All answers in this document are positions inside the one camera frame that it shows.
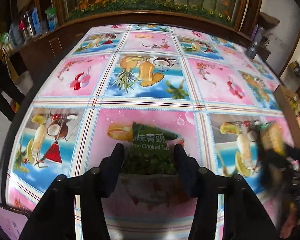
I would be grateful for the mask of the grey flashlight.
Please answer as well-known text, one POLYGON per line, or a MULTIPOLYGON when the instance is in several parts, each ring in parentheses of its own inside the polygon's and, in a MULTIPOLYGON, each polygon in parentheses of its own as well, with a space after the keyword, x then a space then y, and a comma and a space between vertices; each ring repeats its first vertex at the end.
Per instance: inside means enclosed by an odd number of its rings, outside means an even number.
POLYGON ((253 60, 257 55, 257 49, 261 44, 264 31, 265 29, 262 26, 260 25, 256 26, 256 30, 254 31, 255 35, 253 36, 252 43, 245 51, 246 56, 251 60, 253 60))

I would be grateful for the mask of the green pea snack packet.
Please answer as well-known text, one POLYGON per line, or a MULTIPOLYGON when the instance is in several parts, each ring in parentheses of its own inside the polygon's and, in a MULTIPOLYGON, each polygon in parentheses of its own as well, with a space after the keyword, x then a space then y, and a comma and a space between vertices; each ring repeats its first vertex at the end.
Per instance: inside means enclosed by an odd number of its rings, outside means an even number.
POLYGON ((173 146, 180 135, 158 126, 133 122, 132 145, 121 172, 124 174, 176 174, 173 162, 173 146))

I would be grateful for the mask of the green cracker pack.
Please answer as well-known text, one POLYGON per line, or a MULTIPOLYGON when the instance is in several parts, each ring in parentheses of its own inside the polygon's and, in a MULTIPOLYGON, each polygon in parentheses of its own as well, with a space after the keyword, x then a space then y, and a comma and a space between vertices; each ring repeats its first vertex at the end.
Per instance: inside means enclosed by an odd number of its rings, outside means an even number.
POLYGON ((282 132, 282 127, 277 122, 271 121, 261 127, 260 136, 265 150, 273 150, 285 157, 286 148, 282 139, 282 132))

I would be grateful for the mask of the brown cardboard box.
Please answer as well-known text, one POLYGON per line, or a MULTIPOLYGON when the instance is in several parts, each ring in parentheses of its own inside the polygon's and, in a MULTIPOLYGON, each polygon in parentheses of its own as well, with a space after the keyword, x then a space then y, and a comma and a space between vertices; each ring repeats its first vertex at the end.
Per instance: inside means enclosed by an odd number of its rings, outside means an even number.
POLYGON ((298 95, 280 85, 275 89, 274 96, 287 120, 294 145, 300 148, 300 100, 298 95))

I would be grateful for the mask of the colourful fruit tablecloth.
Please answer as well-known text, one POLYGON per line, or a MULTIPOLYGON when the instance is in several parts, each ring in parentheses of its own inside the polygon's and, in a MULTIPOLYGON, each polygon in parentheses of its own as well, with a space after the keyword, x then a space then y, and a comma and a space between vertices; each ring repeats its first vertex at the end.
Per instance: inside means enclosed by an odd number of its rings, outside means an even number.
MULTIPOLYGON (((76 177, 122 144, 133 122, 180 135, 186 153, 217 175, 241 174, 276 223, 278 201, 260 183, 252 127, 277 122, 279 78, 230 41, 152 24, 91 28, 35 90, 15 120, 0 199, 32 211, 59 174, 76 177)), ((196 200, 177 174, 124 174, 102 200, 111 239, 186 239, 196 200)))

